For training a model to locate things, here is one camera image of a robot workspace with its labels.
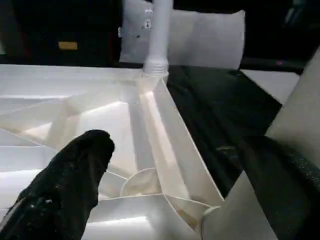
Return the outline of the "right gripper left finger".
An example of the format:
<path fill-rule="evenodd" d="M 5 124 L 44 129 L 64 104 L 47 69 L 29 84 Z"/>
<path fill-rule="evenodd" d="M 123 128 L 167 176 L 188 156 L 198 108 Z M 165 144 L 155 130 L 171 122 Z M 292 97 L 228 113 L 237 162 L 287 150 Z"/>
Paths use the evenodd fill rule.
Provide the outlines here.
<path fill-rule="evenodd" d="M 0 223 L 0 238 L 80 240 L 114 151 L 104 130 L 70 141 L 18 195 Z"/>

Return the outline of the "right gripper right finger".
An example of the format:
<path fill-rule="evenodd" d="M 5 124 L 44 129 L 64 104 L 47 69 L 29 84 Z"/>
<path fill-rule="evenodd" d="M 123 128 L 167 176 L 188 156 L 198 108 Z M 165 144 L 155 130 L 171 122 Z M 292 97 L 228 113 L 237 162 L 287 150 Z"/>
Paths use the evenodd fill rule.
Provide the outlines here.
<path fill-rule="evenodd" d="M 238 143 L 243 170 L 279 240 L 320 238 L 320 170 L 303 155 L 267 136 Z"/>

